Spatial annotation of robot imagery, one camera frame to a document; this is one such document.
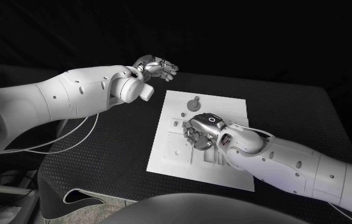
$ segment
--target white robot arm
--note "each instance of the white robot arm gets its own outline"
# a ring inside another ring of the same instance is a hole
[[[351,164],[269,133],[261,137],[254,129],[235,123],[227,125],[211,113],[197,115],[184,128],[194,148],[207,150],[217,145],[235,169],[248,171],[286,192],[352,211]]]
[[[152,76],[172,80],[178,66],[146,55],[130,66],[101,66],[67,71],[52,79],[0,89],[0,151],[31,128],[51,121],[77,119],[132,103],[149,101]]]

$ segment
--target black curtain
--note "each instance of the black curtain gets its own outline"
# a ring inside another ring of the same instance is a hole
[[[319,86],[351,136],[351,3],[0,0],[0,62],[64,72],[153,54],[182,72]]]

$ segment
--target floor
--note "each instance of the floor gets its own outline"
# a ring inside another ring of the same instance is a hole
[[[100,223],[116,211],[133,204],[132,201],[106,197],[97,194],[90,194],[106,201],[106,204],[87,206],[77,210],[67,216],[55,220],[45,220],[41,211],[36,214],[35,220],[31,224],[97,224]]]

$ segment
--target table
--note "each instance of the table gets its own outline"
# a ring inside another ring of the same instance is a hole
[[[146,171],[166,90],[246,99],[253,128],[351,163],[352,145],[325,90],[191,73],[179,73],[172,82],[152,79],[149,84],[155,87],[150,101],[137,99],[103,112],[85,142],[47,156],[38,175],[44,217],[55,219],[101,204],[78,191],[65,196],[72,189],[83,189],[133,201],[168,193],[207,193],[246,200],[312,223],[349,223],[326,202],[293,195],[259,179],[256,192],[248,192]],[[68,121],[62,135],[81,121]],[[52,151],[80,142],[94,121],[96,116],[54,144]]]

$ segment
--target robotic hand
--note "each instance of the robotic hand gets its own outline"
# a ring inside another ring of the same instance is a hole
[[[184,123],[194,148],[218,147],[228,164],[293,194],[328,201],[352,211],[352,165],[270,133],[227,125],[211,113]]]
[[[31,128],[51,121],[77,119],[132,103],[149,101],[155,89],[150,77],[166,81],[178,66],[152,55],[135,66],[101,66],[70,70],[52,79],[0,89],[0,151]]]

